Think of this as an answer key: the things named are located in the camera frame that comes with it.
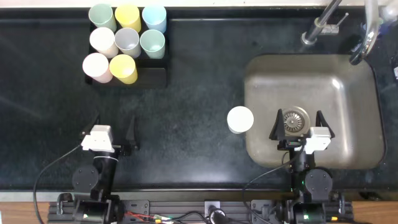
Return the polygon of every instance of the drain strainer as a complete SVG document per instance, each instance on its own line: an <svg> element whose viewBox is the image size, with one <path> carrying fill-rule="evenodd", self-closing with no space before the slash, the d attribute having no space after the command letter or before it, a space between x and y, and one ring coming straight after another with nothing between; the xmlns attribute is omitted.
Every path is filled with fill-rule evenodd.
<svg viewBox="0 0 398 224"><path fill-rule="evenodd" d="M299 136L305 134L310 129L310 118L305 110L298 106L284 109L285 133L288 135Z"/></svg>

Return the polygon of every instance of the yellow cup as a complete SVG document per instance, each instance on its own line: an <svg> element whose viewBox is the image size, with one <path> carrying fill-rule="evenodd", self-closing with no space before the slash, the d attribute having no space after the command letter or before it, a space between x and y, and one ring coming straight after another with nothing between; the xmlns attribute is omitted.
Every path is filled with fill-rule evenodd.
<svg viewBox="0 0 398 224"><path fill-rule="evenodd" d="M132 84L137 78L136 63L128 55L117 55L109 63L109 70L112 75L122 81L124 84Z"/></svg>
<svg viewBox="0 0 398 224"><path fill-rule="evenodd" d="M141 18L137 6L123 4L116 8L114 15L122 27L133 28L137 32L141 31Z"/></svg>

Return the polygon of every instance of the white cup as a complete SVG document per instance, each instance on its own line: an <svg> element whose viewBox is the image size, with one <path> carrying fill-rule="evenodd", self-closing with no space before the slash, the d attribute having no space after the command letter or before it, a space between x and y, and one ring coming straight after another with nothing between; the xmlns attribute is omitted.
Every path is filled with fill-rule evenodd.
<svg viewBox="0 0 398 224"><path fill-rule="evenodd" d="M147 6L142 11L142 18L149 29L159 30L162 33L167 27L167 13L163 6Z"/></svg>
<svg viewBox="0 0 398 224"><path fill-rule="evenodd" d="M107 58L113 58L119 53L119 49L114 43L114 34L106 27L97 28L91 33L90 44Z"/></svg>
<svg viewBox="0 0 398 224"><path fill-rule="evenodd" d="M241 134L249 131L254 122L251 110L244 106L237 106L231 109L227 115L229 130L234 134Z"/></svg>
<svg viewBox="0 0 398 224"><path fill-rule="evenodd" d="M107 27L116 31L112 7L108 4L97 4L88 11L88 18L96 27Z"/></svg>
<svg viewBox="0 0 398 224"><path fill-rule="evenodd" d="M165 52L165 38L158 30L147 30L141 34L139 43L145 53L153 59L161 59Z"/></svg>
<svg viewBox="0 0 398 224"><path fill-rule="evenodd" d="M87 55L83 61L83 71L91 78L100 83L107 83L112 80L112 73L109 71L108 59L100 53Z"/></svg>
<svg viewBox="0 0 398 224"><path fill-rule="evenodd" d="M114 43L126 55L137 58L141 54L139 35L132 28L123 28L114 35Z"/></svg>

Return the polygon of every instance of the chrome faucet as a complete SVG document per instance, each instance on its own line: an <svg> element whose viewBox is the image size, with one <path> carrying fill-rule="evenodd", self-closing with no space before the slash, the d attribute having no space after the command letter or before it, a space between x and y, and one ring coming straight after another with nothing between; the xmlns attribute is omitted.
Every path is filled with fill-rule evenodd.
<svg viewBox="0 0 398 224"><path fill-rule="evenodd" d="M304 32L301 36L301 40L304 44L314 44L320 34L325 35L338 33L338 26L346 18L347 14L337 25L331 25L332 27L334 26L334 28L329 29L328 32L325 32L324 29L328 27L326 22L330 18L331 14L337 9L341 1L342 0L332 0L332 2L323 11L322 15L314 20L310 30L308 32ZM364 0L364 3L366 13L366 34L363 42L349 58L349 62L352 65L359 64L362 59L370 53L379 33L379 9L377 0Z"/></svg>

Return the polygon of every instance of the sink basin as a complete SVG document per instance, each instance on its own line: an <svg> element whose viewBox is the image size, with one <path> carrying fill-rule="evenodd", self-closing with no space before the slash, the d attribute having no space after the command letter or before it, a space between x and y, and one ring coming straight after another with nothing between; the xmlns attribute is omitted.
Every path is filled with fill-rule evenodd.
<svg viewBox="0 0 398 224"><path fill-rule="evenodd" d="M285 125L286 130L296 133L303 126L315 126L321 110L336 134L325 151L315 152L317 166L371 169L379 164L384 140L374 74L365 61L354 66L348 59L349 55L263 55L249 63L244 103L253 112L254 124L246 133L246 149L255 162L281 165L284 151L277 150L278 142L269 134L278 109L298 107L303 111L291 121L297 127Z"/></svg>

